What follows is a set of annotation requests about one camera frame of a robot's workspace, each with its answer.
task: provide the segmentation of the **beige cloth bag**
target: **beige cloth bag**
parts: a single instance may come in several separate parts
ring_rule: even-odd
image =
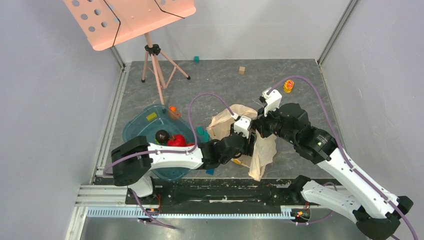
[[[247,116],[252,120],[256,119],[258,116],[256,110],[244,105],[234,104],[230,106],[230,109],[239,116]],[[230,135],[230,127],[234,122],[235,120],[231,117],[230,111],[225,109],[212,118],[212,122],[206,128],[207,133],[212,139],[221,140]],[[258,131],[256,131],[256,135],[257,138],[254,144],[253,156],[242,155],[240,158],[233,159],[232,161],[236,164],[250,168],[248,173],[249,176],[256,181],[260,181],[262,175],[264,175],[265,166],[273,162],[273,157],[277,153],[277,137],[271,135],[267,138],[261,138]]]

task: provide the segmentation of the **pink music stand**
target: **pink music stand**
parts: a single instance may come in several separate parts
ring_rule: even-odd
[[[164,104],[162,89],[166,89],[178,69],[187,79],[185,73],[157,44],[153,45],[149,32],[196,12],[194,0],[63,0],[73,17],[81,26],[88,42],[96,51],[101,51],[127,40],[144,35],[145,47],[143,75],[146,79],[149,55],[156,78],[160,102]],[[165,83],[159,65],[158,54],[162,54],[173,66],[173,71]]]

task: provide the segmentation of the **red apple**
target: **red apple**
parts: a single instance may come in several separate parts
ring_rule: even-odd
[[[185,147],[186,146],[186,139],[181,134],[177,134],[175,136],[172,136],[168,140],[168,146],[171,147]]]

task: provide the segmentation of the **tripod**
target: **tripod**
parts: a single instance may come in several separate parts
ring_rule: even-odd
[[[144,67],[143,67],[143,76],[141,78],[141,82],[146,82],[146,70],[147,68],[154,74],[154,78],[156,79],[157,91],[159,92],[160,103],[164,104],[164,97],[162,96],[162,88],[166,89],[170,84],[172,77],[174,76],[175,71],[178,69],[188,80],[190,80],[190,76],[181,69],[164,51],[159,48],[158,44],[152,44],[152,39],[150,38],[150,34],[146,32],[144,34],[146,38],[147,45],[144,47],[146,50],[146,54],[144,57]],[[172,65],[173,70],[171,75],[169,76],[168,82],[165,83],[164,75],[162,74],[161,66],[159,65],[157,55],[162,54]],[[151,57],[151,64],[153,65],[153,70],[147,66],[147,62],[149,60],[149,55]]]

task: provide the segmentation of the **gray floor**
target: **gray floor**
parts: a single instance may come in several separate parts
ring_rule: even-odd
[[[165,104],[176,106],[181,116],[187,120],[190,101],[202,92],[216,93],[224,98],[229,105],[242,104],[253,109],[259,109],[258,97],[262,91],[273,86],[279,80],[290,75],[301,75],[308,78],[318,89],[326,108],[333,112],[321,77],[320,70],[313,59],[259,59],[259,60],[201,60],[176,61],[185,70],[191,80],[187,80],[180,72],[176,72],[170,85],[163,91]],[[160,62],[165,79],[169,77],[173,66],[167,61]],[[238,73],[239,67],[246,67],[244,75]],[[154,75],[147,71],[146,82],[141,83],[143,62],[131,64],[125,92],[117,117],[110,150],[123,142],[124,126],[146,107],[160,104],[159,94]],[[308,112],[313,126],[329,131],[327,121],[313,90],[301,80],[294,80],[291,93],[284,93],[283,103],[299,103]],[[199,98],[192,108],[193,124],[196,127],[207,127],[211,118],[224,109],[222,103],[213,97]],[[249,178],[248,168],[229,162],[215,170],[213,176],[204,170],[193,170],[189,178]],[[299,157],[293,146],[277,139],[277,154],[272,164],[266,166],[264,178],[296,178],[305,175],[310,178],[330,178],[331,176],[311,162]]]
[[[313,209],[312,221],[326,209]],[[131,218],[88,217],[81,240],[366,240],[353,222],[335,213],[309,226],[282,219],[164,219],[178,229],[144,225]]]

